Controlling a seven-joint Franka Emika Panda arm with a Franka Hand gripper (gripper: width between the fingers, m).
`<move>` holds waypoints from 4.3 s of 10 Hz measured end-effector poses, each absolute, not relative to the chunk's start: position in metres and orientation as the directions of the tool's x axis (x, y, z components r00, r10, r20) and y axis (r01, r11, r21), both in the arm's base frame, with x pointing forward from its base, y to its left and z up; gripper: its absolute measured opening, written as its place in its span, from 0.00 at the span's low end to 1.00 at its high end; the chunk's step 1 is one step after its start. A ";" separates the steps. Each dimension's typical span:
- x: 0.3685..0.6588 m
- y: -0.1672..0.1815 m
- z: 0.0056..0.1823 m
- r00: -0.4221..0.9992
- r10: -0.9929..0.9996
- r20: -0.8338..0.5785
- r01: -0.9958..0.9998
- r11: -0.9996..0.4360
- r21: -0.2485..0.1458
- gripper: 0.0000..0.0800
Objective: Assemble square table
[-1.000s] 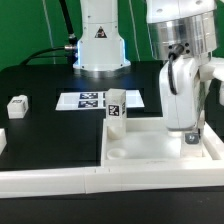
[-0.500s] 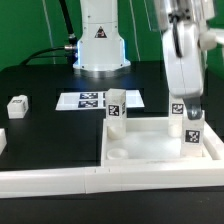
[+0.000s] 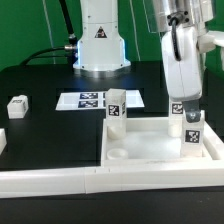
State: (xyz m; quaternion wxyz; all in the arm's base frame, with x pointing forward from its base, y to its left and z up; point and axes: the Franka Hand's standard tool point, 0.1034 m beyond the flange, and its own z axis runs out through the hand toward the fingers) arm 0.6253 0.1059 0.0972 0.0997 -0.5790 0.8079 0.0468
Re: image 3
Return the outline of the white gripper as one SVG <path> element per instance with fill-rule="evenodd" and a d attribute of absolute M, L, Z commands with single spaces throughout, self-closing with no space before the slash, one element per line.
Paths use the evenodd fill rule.
<path fill-rule="evenodd" d="M 201 119 L 199 99 L 202 95 L 205 54 L 220 46 L 223 50 L 222 66 L 224 69 L 224 32 L 208 31 L 198 35 L 195 26 L 177 28 L 177 45 L 180 61 L 174 56 L 171 32 L 161 40 L 165 80 L 169 97 L 172 101 L 184 101 L 183 108 L 188 123 Z"/>

